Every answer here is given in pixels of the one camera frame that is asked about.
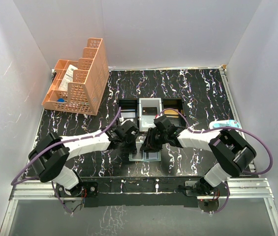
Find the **white plastic bin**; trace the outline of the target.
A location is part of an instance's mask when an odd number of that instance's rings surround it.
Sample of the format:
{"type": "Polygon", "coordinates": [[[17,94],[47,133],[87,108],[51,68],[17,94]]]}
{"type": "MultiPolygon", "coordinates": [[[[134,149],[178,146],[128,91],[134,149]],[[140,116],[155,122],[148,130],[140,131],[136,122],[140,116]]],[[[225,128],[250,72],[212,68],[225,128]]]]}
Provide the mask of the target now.
{"type": "Polygon", "coordinates": [[[154,119],[163,110],[161,98],[139,98],[139,130],[147,132],[149,128],[154,128],[154,119]]]}

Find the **green card holder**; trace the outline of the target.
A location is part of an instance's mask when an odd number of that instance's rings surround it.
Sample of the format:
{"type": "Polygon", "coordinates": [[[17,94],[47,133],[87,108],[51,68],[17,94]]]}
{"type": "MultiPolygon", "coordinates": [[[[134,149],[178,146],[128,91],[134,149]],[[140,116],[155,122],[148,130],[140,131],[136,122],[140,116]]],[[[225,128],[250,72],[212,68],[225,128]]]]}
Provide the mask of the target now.
{"type": "Polygon", "coordinates": [[[161,161],[161,153],[139,151],[136,154],[129,154],[129,161],[132,162],[159,162],[161,161]]]}

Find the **black bin with white card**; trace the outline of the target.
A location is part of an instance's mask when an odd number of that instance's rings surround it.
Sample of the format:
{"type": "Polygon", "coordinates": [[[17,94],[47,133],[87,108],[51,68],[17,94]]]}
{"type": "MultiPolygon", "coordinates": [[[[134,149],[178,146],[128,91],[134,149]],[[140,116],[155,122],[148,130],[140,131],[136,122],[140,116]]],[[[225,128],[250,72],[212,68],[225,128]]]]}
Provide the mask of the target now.
{"type": "Polygon", "coordinates": [[[130,120],[137,124],[138,122],[138,99],[119,99],[118,100],[118,107],[121,108],[121,117],[122,112],[135,112],[136,117],[135,118],[124,118],[124,121],[130,120]]]}

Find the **black bin with gold card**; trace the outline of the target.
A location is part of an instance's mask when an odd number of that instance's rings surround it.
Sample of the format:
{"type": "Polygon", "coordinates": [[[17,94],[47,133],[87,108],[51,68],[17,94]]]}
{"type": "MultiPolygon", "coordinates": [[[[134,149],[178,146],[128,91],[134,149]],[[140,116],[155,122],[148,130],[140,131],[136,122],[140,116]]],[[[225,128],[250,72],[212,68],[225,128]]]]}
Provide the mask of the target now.
{"type": "Polygon", "coordinates": [[[162,100],[164,115],[169,118],[172,124],[177,127],[186,126],[186,121],[180,114],[185,117],[184,102],[181,98],[164,98],[162,100]]]}

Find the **peach plastic desk organizer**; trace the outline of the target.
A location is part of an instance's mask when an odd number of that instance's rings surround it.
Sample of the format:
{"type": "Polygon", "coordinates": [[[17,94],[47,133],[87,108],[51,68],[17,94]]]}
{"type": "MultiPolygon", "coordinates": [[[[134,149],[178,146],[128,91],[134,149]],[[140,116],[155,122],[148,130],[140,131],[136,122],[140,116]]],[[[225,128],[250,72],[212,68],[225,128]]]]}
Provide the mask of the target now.
{"type": "Polygon", "coordinates": [[[54,70],[55,78],[42,102],[44,109],[96,116],[109,78],[104,39],[89,38],[81,58],[60,59],[54,70]],[[59,90],[70,64],[78,68],[73,82],[68,83],[67,91],[59,90]],[[66,102],[58,103],[59,98],[66,102]]]}

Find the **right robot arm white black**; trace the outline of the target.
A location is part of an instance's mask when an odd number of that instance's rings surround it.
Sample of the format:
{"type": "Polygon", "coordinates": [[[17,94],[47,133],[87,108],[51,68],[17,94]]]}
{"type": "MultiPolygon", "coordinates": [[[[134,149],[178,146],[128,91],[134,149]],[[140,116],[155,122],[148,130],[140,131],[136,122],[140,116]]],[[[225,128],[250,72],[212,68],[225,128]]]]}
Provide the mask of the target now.
{"type": "Polygon", "coordinates": [[[149,128],[141,151],[158,152],[164,144],[178,148],[200,148],[211,151],[217,163],[192,186],[179,185],[184,195],[212,195],[218,186],[231,177],[239,177],[256,157],[255,149],[232,127],[217,132],[191,131],[177,127],[166,116],[157,117],[149,128]]]}

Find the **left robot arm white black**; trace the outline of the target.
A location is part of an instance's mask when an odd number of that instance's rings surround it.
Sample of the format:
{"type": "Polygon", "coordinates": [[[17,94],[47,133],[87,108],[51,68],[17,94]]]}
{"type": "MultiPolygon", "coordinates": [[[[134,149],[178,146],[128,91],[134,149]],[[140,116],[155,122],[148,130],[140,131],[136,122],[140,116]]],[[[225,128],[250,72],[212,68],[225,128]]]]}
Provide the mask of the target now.
{"type": "Polygon", "coordinates": [[[86,153],[111,149],[135,153],[138,134],[139,128],[131,120],[85,135],[59,136],[51,132],[29,153],[29,160],[52,147],[32,163],[32,168],[41,182],[53,181],[66,189],[71,196],[79,196],[83,190],[83,182],[76,171],[65,166],[67,160],[86,153]]]}

